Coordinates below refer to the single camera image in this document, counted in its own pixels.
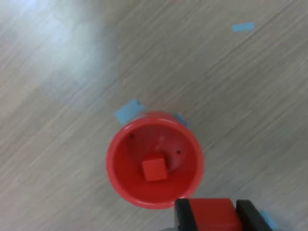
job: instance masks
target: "blue tape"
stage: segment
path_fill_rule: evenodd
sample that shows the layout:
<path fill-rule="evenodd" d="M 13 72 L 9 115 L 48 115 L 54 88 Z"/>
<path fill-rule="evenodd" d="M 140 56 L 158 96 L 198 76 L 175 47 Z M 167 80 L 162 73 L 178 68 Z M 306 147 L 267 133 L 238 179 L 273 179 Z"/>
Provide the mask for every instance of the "blue tape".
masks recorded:
<path fill-rule="evenodd" d="M 127 124 L 131 121 L 136 115 L 144 111 L 145 107 L 137 100 L 132 99 L 124 107 L 119 109 L 115 116 L 120 121 L 121 124 Z"/>
<path fill-rule="evenodd" d="M 232 26 L 232 28 L 233 28 L 233 32 L 253 30 L 255 29 L 255 24 L 254 23 L 235 24 Z"/>
<path fill-rule="evenodd" d="M 174 117 L 185 127 L 187 128 L 191 127 L 190 124 L 186 121 L 186 119 L 180 113 L 175 114 Z"/>
<path fill-rule="evenodd" d="M 279 229 L 278 224 L 274 221 L 273 218 L 271 218 L 271 216 L 265 210 L 262 210 L 260 214 L 262 215 L 262 217 L 264 218 L 264 220 L 266 221 L 266 223 L 270 226 L 272 230 Z"/>

